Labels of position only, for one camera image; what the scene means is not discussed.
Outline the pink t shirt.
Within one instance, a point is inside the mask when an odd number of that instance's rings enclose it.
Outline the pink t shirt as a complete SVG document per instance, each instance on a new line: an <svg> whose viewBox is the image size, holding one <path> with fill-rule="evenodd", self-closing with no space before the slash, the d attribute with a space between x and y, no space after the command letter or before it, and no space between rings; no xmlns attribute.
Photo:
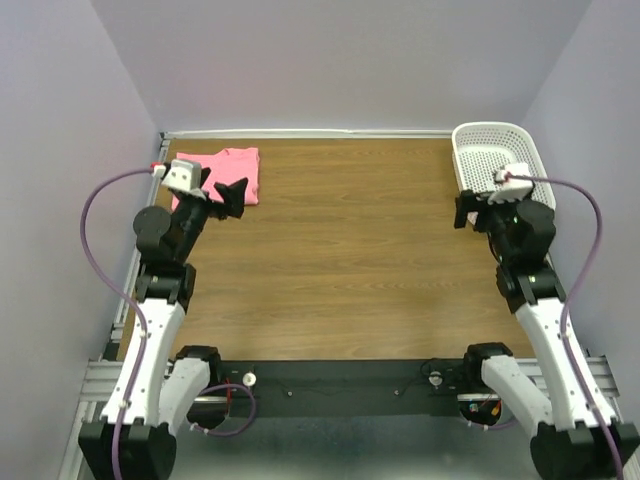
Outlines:
<svg viewBox="0 0 640 480"><path fill-rule="evenodd" d="M202 190L215 201L222 198L214 184L230 185L242 178L248 179L244 203L248 206L259 204L259 150L250 148L225 148L215 154L189 154L178 152L176 159L199 163L203 169L211 170Z"/></svg>

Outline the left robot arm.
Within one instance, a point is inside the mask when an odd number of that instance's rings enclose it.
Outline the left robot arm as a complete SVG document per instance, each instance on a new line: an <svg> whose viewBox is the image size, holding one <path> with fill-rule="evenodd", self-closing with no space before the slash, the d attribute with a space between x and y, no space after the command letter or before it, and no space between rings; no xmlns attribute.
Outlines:
<svg viewBox="0 0 640 480"><path fill-rule="evenodd" d="M257 413L250 387L222 378L216 348L187 347L174 361L170 349L195 286L196 270L188 257L208 219L241 218L248 181L215 184L214 200L203 185L209 169L188 161L157 163L146 173L159 179L179 203L169 211L151 205L133 220L140 254L138 277L131 293L116 286L85 254L100 279L134 312L125 360L98 419L81 426L78 444L97 479L167 479L177 453L177 432L195 400L232 391L249 399L249 415Z"/></svg>

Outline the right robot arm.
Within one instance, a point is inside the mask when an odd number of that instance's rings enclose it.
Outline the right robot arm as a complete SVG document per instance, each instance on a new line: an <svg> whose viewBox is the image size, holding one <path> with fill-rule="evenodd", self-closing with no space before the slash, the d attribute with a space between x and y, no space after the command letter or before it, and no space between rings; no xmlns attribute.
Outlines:
<svg viewBox="0 0 640 480"><path fill-rule="evenodd" d="M502 344L470 346L459 370L462 384L497 394L528 434L541 478L622 478L639 433L603 395L563 312L566 294L548 260L553 209L530 196L495 203L471 190L460 192L455 208L455 227L474 214L474 230L486 234L498 290L529 338L546 388L540 390Z"/></svg>

